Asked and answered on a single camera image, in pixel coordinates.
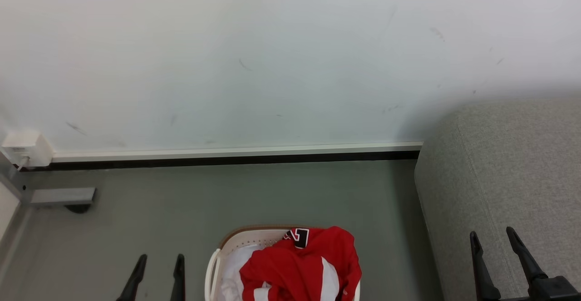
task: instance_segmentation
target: white laundry basket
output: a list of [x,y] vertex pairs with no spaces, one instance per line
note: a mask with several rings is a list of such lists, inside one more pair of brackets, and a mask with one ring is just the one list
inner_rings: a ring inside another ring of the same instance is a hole
[[[208,269],[206,270],[206,282],[204,284],[205,300],[218,300],[218,293],[220,293],[219,289],[220,286],[222,286],[222,270],[224,269],[226,258],[230,253],[232,253],[232,251],[248,245],[270,247],[274,243],[280,241],[285,233],[291,228],[295,228],[295,226],[245,227],[230,233],[222,243],[220,243],[220,247],[214,251],[212,257],[210,257]],[[360,290],[361,282],[357,284],[353,301],[359,301]]]

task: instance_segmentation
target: red clothing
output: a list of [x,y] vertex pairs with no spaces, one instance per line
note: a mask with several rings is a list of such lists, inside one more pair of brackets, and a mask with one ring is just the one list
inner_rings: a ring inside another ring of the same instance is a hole
[[352,301],[361,279],[353,242],[339,227],[291,229],[241,268],[243,301]]

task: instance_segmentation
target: gray floor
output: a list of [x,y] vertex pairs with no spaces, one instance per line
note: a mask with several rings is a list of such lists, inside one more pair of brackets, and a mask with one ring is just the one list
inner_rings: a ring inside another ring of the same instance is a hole
[[203,300],[207,262],[231,230],[338,225],[355,236],[361,300],[441,301],[419,206],[415,161],[224,165],[28,173],[35,188],[98,188],[83,215],[35,210],[3,301],[115,300],[148,254],[137,300],[168,300],[178,253],[187,299]]

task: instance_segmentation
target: gray upholstery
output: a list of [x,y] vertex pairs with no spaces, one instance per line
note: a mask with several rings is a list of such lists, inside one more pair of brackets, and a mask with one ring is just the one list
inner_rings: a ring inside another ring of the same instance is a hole
[[424,144],[415,181],[446,301],[475,301],[477,231],[502,297],[527,295],[506,236],[581,290],[581,100],[467,106]]

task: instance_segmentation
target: wall socket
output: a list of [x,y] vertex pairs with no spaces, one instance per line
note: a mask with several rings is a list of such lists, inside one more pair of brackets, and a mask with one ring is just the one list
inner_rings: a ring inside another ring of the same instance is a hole
[[2,153],[13,164],[25,167],[50,165],[54,152],[48,141],[36,131],[9,132],[2,142]]

